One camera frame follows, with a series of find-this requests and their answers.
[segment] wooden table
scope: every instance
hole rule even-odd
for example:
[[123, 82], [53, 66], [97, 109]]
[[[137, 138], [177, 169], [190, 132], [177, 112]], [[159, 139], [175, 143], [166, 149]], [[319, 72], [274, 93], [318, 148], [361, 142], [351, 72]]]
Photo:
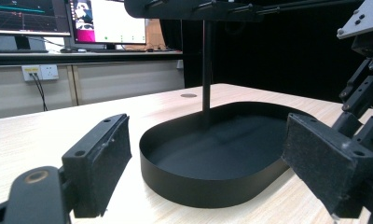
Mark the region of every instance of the wooden table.
[[[103, 217], [73, 223], [334, 223], [322, 203], [290, 169], [247, 203], [221, 209], [200, 209], [163, 199], [141, 176], [139, 141], [142, 134], [165, 120], [201, 111], [201, 88], [169, 91], [94, 105], [0, 119], [0, 203], [12, 181], [39, 166], [61, 167], [62, 155], [102, 119], [126, 113], [130, 119], [131, 154]], [[197, 97], [187, 98], [182, 94]], [[282, 93], [227, 84], [212, 86], [211, 107], [239, 101], [287, 105], [312, 114], [327, 125], [341, 105]], [[362, 118], [364, 122], [373, 111]], [[367, 223], [361, 218], [341, 223]]]

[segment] electrical socket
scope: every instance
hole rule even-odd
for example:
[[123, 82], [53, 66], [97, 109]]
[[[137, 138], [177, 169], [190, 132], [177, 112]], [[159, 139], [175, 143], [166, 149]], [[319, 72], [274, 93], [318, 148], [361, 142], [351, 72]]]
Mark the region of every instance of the electrical socket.
[[33, 76], [40, 80], [59, 79], [58, 66], [55, 64], [24, 65], [21, 71], [25, 81], [34, 81]]
[[34, 81], [33, 76], [38, 76], [40, 80], [42, 79], [39, 65], [24, 65], [21, 67], [21, 71], [25, 81]]
[[178, 60], [177, 61], [177, 69], [184, 69], [184, 61]]
[[59, 79], [58, 66], [56, 64], [43, 64], [40, 67], [43, 80]]

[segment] cable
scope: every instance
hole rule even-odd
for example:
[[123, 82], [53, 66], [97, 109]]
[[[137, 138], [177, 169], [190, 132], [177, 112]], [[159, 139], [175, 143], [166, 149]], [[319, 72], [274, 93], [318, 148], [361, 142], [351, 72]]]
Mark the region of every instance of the cable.
[[44, 89], [42, 89], [41, 81], [39, 80], [38, 74], [34, 73], [31, 75], [33, 79], [35, 80], [35, 85], [38, 88], [38, 91], [41, 95], [42, 104], [43, 104], [43, 110], [48, 111], [47, 104], [45, 103], [45, 95], [44, 95]]
[[59, 47], [62, 47], [62, 48], [67, 48], [67, 49], [75, 49], [75, 50], [78, 50], [79, 48], [77, 47], [73, 47], [73, 46], [65, 46], [65, 45], [61, 45], [61, 44], [57, 44], [55, 42], [52, 42], [50, 40], [47, 40], [46, 38], [42, 37], [42, 38], [33, 38], [33, 37], [27, 37], [31, 40], [36, 40], [36, 41], [41, 41], [41, 42], [46, 42], [46, 43], [49, 43], [49, 44], [52, 44], [52, 45], [56, 45], [56, 46], [59, 46]]

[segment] vertical rod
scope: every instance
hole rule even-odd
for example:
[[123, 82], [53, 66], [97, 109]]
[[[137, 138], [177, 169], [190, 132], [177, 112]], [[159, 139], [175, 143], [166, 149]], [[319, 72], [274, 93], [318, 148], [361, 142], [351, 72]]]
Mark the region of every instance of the vertical rod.
[[203, 21], [203, 122], [206, 127], [210, 123], [210, 86], [213, 73], [213, 21]]

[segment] black curtain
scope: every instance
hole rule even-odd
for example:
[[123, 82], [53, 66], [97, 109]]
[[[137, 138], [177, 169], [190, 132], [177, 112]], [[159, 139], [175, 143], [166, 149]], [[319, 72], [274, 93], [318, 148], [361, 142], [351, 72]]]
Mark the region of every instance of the black curtain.
[[202, 21], [160, 20], [166, 46], [183, 51], [186, 88], [201, 86], [202, 25]]
[[360, 5], [281, 12], [260, 23], [219, 22], [214, 82], [340, 102], [365, 58], [351, 50], [353, 38], [340, 40], [337, 30]]

